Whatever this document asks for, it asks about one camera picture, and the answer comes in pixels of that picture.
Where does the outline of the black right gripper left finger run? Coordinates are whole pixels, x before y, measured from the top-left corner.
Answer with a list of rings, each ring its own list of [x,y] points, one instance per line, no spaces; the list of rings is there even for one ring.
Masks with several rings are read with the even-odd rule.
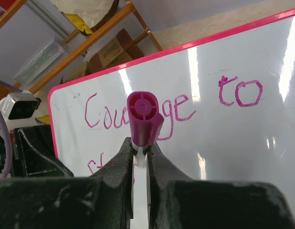
[[[89,177],[0,180],[0,229],[128,229],[133,218],[133,148]]]

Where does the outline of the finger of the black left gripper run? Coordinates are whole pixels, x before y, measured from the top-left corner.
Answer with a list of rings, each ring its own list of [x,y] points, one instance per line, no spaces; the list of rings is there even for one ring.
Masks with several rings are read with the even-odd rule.
[[[12,131],[14,177],[73,177],[55,156],[50,125],[16,128]]]

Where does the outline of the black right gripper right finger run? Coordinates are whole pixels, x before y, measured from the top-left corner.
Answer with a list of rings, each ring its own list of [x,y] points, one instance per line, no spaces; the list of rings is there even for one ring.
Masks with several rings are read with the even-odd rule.
[[[194,180],[158,145],[146,156],[151,229],[295,229],[283,193],[272,184]]]

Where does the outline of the magenta-capped whiteboard marker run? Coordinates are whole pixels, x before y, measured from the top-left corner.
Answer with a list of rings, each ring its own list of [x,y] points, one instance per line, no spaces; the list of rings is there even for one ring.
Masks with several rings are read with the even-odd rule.
[[[133,92],[128,96],[127,112],[134,150],[134,164],[144,167],[147,152],[157,141],[164,117],[159,112],[156,96],[145,91]]]

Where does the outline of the pink-framed whiteboard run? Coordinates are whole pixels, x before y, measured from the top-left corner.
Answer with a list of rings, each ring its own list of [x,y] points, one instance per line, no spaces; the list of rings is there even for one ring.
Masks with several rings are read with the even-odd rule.
[[[55,155],[75,176],[119,151],[135,91],[157,97],[157,143],[185,174],[272,183],[295,218],[295,8],[54,87]]]

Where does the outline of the brown cardboard box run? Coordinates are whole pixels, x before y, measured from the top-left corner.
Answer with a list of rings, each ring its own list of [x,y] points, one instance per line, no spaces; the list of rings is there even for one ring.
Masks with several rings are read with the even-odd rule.
[[[60,84],[67,83],[91,74],[91,67],[88,61],[76,65],[65,77],[61,78]]]

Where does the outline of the silver foil box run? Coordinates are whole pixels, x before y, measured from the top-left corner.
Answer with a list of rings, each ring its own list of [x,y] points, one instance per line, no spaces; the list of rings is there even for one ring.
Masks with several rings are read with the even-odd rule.
[[[13,79],[22,85],[28,85],[50,67],[63,53],[65,53],[65,45],[57,40],[51,41],[39,53],[33,55],[30,61],[20,69]]]

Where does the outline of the dark brown small box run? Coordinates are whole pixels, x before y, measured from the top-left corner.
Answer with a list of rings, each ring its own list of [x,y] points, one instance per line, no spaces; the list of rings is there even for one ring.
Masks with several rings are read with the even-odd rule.
[[[89,59],[89,66],[96,73],[142,57],[141,49],[126,29],[122,29]]]

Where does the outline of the white bag upper shelf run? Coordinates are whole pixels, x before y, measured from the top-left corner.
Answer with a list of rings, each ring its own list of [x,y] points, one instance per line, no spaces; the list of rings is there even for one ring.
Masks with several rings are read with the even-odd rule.
[[[91,35],[118,10],[118,0],[52,0],[51,3],[83,35]]]

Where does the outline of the orange wooden shelf rack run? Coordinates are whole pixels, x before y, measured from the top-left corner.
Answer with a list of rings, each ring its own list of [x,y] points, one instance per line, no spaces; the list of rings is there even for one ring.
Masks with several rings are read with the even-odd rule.
[[[137,41],[149,36],[158,51],[161,45],[148,28],[131,0],[123,1],[123,6],[115,15],[89,37],[81,35],[76,29],[68,30],[58,19],[66,21],[62,13],[54,17],[48,10],[56,7],[50,2],[43,5],[37,0],[17,0],[0,17],[0,80],[11,84],[15,82],[14,75],[24,64],[31,60],[31,56],[39,53],[44,44],[55,39],[65,48],[63,55],[50,64],[40,76],[29,83],[29,89],[36,93],[45,87],[57,75],[75,61],[82,59],[97,41],[118,26],[130,14],[134,15],[141,24],[144,33],[136,38]]]

